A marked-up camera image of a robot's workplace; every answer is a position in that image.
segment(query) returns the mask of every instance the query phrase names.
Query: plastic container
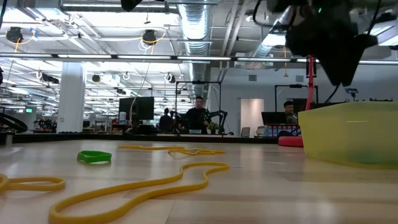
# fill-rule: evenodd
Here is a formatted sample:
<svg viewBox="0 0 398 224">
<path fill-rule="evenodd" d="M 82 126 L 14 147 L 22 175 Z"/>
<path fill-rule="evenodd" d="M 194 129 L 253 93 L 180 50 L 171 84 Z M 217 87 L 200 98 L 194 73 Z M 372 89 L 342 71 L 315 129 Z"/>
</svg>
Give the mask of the plastic container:
<svg viewBox="0 0 398 224">
<path fill-rule="evenodd" d="M 201 134 L 201 130 L 189 129 L 190 134 Z"/>
<path fill-rule="evenodd" d="M 398 169 L 398 103 L 352 102 L 298 114 L 308 157 L 349 166 Z"/>
<path fill-rule="evenodd" d="M 119 113 L 119 124 L 126 124 L 126 117 L 127 113 L 126 112 L 120 112 Z"/>
</svg>

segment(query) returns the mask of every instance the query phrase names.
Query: person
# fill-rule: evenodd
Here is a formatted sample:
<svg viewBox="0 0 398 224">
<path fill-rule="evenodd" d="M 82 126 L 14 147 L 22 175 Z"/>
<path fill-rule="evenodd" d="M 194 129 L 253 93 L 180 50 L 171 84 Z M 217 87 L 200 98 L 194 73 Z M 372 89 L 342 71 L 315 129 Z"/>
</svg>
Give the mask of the person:
<svg viewBox="0 0 398 224">
<path fill-rule="evenodd" d="M 287 124 L 298 124 L 297 115 L 294 114 L 294 105 L 293 102 L 288 100 L 284 103 L 285 108 L 285 116 Z"/>
<path fill-rule="evenodd" d="M 189 129 L 201 130 L 202 134 L 207 134 L 207 126 L 210 123 L 208 110 L 203 108 L 203 98 L 198 96 L 195 100 L 195 107 L 187 111 L 185 116 L 188 119 Z"/>
<path fill-rule="evenodd" d="M 161 131 L 172 131 L 173 119 L 169 116 L 169 109 L 164 109 L 164 115 L 160 117 L 159 129 Z"/>
</svg>

